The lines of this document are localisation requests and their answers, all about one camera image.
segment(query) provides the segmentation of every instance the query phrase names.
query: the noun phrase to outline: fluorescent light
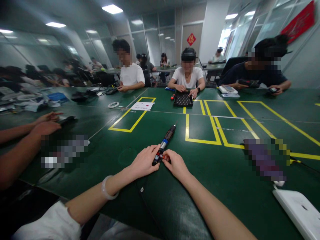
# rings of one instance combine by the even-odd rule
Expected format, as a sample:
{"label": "fluorescent light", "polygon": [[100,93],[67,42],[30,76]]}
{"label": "fluorescent light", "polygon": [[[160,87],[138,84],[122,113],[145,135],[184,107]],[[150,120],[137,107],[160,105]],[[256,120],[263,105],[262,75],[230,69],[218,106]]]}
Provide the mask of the fluorescent light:
{"label": "fluorescent light", "polygon": [[247,13],[245,14],[245,16],[252,16],[252,15],[254,15],[255,12],[256,12],[256,11],[247,12]]}
{"label": "fluorescent light", "polygon": [[61,23],[55,23],[55,22],[49,22],[46,24],[47,26],[50,26],[50,27],[57,27],[57,28],[62,28],[62,27],[65,27],[66,25],[64,24],[61,24]]}
{"label": "fluorescent light", "polygon": [[2,33],[13,33],[13,31],[10,31],[10,30],[4,30],[4,29],[0,29],[0,32],[2,32]]}
{"label": "fluorescent light", "polygon": [[238,16],[237,13],[236,13],[236,14],[227,15],[227,16],[226,16],[226,20],[227,20],[227,19],[233,19],[233,18],[235,18],[236,16]]}
{"label": "fluorescent light", "polygon": [[91,34],[95,34],[95,33],[98,33],[97,31],[95,30],[86,30],[87,33],[91,33]]}
{"label": "fluorescent light", "polygon": [[123,10],[121,8],[117,7],[114,4],[104,6],[104,7],[102,7],[102,9],[107,11],[108,13],[111,13],[111,14],[117,14],[117,13],[123,12]]}
{"label": "fluorescent light", "polygon": [[131,21],[134,25],[141,25],[141,24],[143,24],[143,22],[140,20],[140,19],[138,19],[138,20],[133,20],[133,21]]}

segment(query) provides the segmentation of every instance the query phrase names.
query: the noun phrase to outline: white router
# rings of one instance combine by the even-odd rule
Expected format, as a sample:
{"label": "white router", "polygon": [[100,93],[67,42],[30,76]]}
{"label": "white router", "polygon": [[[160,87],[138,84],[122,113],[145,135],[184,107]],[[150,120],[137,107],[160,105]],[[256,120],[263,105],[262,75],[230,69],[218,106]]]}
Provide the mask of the white router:
{"label": "white router", "polygon": [[320,240],[320,213],[311,202],[296,191],[277,189],[272,192],[303,238]]}

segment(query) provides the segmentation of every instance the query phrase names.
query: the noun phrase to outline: dark blue shirt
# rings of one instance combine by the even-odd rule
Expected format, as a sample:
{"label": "dark blue shirt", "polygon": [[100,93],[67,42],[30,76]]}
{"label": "dark blue shirt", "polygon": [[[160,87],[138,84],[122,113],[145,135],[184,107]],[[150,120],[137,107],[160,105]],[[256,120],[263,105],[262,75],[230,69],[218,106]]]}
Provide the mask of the dark blue shirt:
{"label": "dark blue shirt", "polygon": [[264,70],[247,70],[244,63],[234,65],[219,82],[219,86],[222,84],[236,83],[239,79],[245,80],[259,80],[259,84],[263,83],[267,87],[271,85],[279,85],[287,78],[282,75],[281,71],[277,69],[277,66],[268,65]]}

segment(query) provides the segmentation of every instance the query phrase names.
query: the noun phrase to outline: red diamond sign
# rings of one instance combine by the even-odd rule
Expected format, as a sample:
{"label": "red diamond sign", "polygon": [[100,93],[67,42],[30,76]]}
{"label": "red diamond sign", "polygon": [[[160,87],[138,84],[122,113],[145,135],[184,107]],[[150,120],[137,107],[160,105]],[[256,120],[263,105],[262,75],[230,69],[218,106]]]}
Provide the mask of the red diamond sign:
{"label": "red diamond sign", "polygon": [[190,36],[187,39],[187,42],[189,43],[190,47],[192,46],[192,44],[196,41],[196,37],[193,35],[193,33],[190,34]]}

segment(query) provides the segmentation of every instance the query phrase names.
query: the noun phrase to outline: paper sheet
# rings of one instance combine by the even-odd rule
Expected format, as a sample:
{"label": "paper sheet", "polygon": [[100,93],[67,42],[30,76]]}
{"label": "paper sheet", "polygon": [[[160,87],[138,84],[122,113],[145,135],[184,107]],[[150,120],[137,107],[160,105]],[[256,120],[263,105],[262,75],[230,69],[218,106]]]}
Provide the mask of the paper sheet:
{"label": "paper sheet", "polygon": [[150,111],[154,104],[155,103],[136,102],[130,109],[131,110]]}

